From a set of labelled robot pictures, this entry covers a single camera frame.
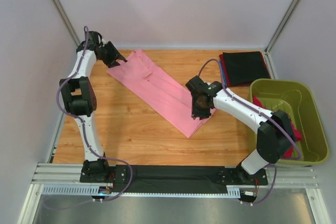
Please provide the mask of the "pink t-shirt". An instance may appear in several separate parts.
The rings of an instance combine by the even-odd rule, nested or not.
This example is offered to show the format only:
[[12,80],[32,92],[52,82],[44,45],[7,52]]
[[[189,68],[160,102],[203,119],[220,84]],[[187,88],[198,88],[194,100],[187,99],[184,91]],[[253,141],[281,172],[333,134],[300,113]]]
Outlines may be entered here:
[[208,119],[192,118],[190,92],[137,49],[126,62],[107,70],[186,137],[191,137]]

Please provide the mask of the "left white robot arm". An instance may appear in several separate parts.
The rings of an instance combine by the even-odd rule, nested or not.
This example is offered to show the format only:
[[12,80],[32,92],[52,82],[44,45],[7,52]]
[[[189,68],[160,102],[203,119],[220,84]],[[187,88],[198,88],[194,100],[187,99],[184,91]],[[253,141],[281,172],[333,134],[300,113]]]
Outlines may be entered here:
[[56,102],[60,110],[75,119],[85,149],[80,181],[103,183],[111,177],[95,123],[97,98],[90,82],[93,66],[102,61],[108,68],[127,62],[110,41],[97,32],[84,27],[85,39],[76,49],[77,59],[68,77],[60,79]]

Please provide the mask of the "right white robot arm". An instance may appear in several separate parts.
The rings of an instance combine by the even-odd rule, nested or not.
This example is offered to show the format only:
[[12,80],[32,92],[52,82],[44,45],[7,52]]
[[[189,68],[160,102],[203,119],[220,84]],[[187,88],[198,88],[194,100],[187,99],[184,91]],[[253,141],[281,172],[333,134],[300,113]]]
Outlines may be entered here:
[[207,119],[212,109],[224,111],[248,126],[257,136],[255,149],[237,166],[241,180],[248,179],[269,164],[277,163],[296,138],[288,114],[261,108],[237,96],[222,83],[204,82],[194,76],[185,85],[192,96],[192,118]]

